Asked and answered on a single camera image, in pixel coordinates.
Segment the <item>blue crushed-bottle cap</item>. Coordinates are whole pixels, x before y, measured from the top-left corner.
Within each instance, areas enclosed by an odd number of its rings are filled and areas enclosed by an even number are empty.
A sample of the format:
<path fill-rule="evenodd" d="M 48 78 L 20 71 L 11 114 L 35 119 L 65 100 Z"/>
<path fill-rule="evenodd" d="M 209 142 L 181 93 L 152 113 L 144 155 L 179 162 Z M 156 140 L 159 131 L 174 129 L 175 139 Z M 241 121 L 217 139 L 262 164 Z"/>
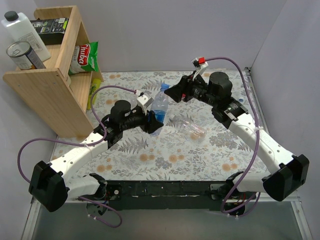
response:
<path fill-rule="evenodd" d="M 166 83 L 162 83 L 161 84 L 161 87 L 160 87 L 160 90 L 161 91 L 165 91 L 165 90 L 167 90 L 167 89 L 169 89 L 170 88 L 170 85 L 168 85 L 168 84 L 166 84 Z"/>

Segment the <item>blue label crushed bottle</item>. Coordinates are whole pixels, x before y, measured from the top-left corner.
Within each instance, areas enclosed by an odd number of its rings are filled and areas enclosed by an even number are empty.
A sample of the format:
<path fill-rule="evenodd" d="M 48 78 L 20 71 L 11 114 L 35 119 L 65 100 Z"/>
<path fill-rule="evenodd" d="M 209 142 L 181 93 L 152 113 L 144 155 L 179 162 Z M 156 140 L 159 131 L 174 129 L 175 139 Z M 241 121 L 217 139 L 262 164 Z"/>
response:
<path fill-rule="evenodd" d="M 157 121 L 164 123 L 166 112 L 169 106 L 169 97 L 165 94 L 165 90 L 161 90 L 156 94 L 152 102 L 151 111 L 156 114 Z"/>

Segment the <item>clear bottle white cap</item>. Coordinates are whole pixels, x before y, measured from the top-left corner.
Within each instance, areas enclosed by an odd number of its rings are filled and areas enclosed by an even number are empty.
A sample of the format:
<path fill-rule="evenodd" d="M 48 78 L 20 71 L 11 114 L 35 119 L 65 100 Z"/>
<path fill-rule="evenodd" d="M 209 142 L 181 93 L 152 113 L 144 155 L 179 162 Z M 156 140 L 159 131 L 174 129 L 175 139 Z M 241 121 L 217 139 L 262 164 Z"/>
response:
<path fill-rule="evenodd" d="M 191 140 L 202 141 L 206 136 L 206 130 L 195 124 L 188 117 L 170 114 L 169 120 L 177 130 L 179 130 Z"/>

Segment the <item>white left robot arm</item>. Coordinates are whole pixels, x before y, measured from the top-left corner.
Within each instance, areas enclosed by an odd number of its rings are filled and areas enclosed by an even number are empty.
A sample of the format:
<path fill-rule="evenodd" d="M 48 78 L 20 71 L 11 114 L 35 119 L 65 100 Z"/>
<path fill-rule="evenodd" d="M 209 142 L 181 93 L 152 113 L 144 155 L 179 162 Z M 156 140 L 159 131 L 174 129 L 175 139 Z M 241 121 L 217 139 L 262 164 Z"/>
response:
<path fill-rule="evenodd" d="M 29 193 L 49 212 L 58 210 L 68 199 L 88 196 L 102 200 L 107 194 L 107 181 L 96 173 L 79 179 L 72 176 L 93 157 L 109 150 L 120 141 L 126 130 L 141 128 L 151 134 L 164 124 L 156 119 L 154 111 L 143 111 L 140 106 L 131 108 L 126 100 L 118 100 L 110 113 L 92 133 L 63 156 L 45 163 L 40 161 L 33 169 Z"/>

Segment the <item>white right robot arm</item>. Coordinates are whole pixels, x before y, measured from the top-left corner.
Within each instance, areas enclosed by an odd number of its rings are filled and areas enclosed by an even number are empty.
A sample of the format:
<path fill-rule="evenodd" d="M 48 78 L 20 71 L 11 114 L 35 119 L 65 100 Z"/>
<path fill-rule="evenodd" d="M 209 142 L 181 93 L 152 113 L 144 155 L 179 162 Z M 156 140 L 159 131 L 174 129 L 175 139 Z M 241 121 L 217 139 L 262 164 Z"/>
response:
<path fill-rule="evenodd" d="M 256 155 L 267 167 L 269 175 L 243 172 L 232 175 L 226 181 L 226 192 L 230 198 L 237 199 L 244 192 L 260 192 L 281 202 L 305 183 L 310 161 L 303 154 L 296 156 L 286 150 L 265 130 L 258 128 L 257 121 L 248 110 L 232 97 L 232 87 L 226 73 L 214 72 L 208 82 L 200 75 L 184 75 L 178 84 L 164 93 L 177 103 L 196 99 L 208 104 L 219 123 L 252 150 L 257 150 Z"/>

